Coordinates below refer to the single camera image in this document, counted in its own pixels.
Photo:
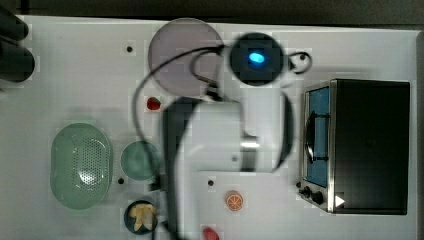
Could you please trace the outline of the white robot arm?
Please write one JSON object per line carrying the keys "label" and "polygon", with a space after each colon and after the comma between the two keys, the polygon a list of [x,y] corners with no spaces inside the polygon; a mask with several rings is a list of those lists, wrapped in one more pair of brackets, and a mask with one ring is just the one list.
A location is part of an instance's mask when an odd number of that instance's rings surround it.
{"label": "white robot arm", "polygon": [[272,173],[293,141],[293,111],[283,92],[289,58],[264,33],[246,33],[221,50],[223,69],[208,100],[181,97],[162,115],[168,229],[200,240],[201,172]]}

